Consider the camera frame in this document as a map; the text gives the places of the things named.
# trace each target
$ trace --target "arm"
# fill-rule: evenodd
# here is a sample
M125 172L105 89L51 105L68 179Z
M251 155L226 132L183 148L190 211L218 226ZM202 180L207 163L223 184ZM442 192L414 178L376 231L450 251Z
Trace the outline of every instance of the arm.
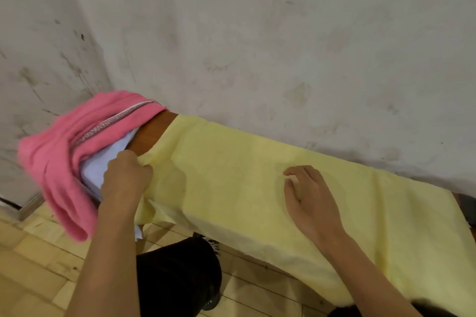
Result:
M336 201L319 171L312 166L291 167L302 189L285 181L286 207L297 228L313 242L346 285L363 317L422 317L368 259L345 232Z
M131 151L104 173L98 224L65 317L140 317L134 213L152 178Z

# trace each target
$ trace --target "light blue cloth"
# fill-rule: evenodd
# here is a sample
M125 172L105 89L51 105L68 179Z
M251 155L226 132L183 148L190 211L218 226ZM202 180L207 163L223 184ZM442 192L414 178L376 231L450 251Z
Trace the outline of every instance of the light blue cloth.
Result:
M116 158L120 151L125 150L138 129L131 130L124 137L94 153L80 164L80 174L84 186L89 194L99 202L102 201L101 186L104 183L104 172L108 169L109 161ZM135 235L136 239L142 238L142 231L138 226L135 226Z

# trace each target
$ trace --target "hand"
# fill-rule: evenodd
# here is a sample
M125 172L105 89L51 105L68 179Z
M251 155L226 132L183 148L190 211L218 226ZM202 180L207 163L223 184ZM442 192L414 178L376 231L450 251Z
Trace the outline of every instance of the hand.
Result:
M296 227L325 254L337 238L346 236L339 208L323 176L312 166L290 167L285 176L294 175L301 186L301 200L296 197L294 183L286 179L284 195L289 216Z
M108 213L134 216L142 193L152 180L150 165L142 166L132 151L119 152L116 159L108 163L101 186L103 203Z

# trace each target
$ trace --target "pink cloth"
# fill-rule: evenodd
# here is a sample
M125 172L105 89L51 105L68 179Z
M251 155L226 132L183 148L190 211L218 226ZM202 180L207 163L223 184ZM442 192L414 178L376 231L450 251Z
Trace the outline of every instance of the pink cloth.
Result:
M57 117L44 132L20 141L21 165L40 185L56 218L77 241L94 234L98 218L96 207L78 182L80 162L166 108L157 102L145 104L91 138L76 146L75 143L104 120L144 101L147 99L142 95L127 91L98 93L75 110Z

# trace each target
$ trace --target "person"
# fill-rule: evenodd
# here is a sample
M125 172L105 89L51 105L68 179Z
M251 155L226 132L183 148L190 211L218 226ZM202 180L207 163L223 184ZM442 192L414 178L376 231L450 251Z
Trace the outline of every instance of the person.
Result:
M295 166L301 200L291 179L284 183L289 216L338 273L355 305L330 317L449 317L453 314L410 303L368 259L342 226L339 209L320 172ZM192 317L219 300L217 243L195 234L182 242L135 254L134 213L152 179L131 151L110 161L101 188L95 236L65 317Z

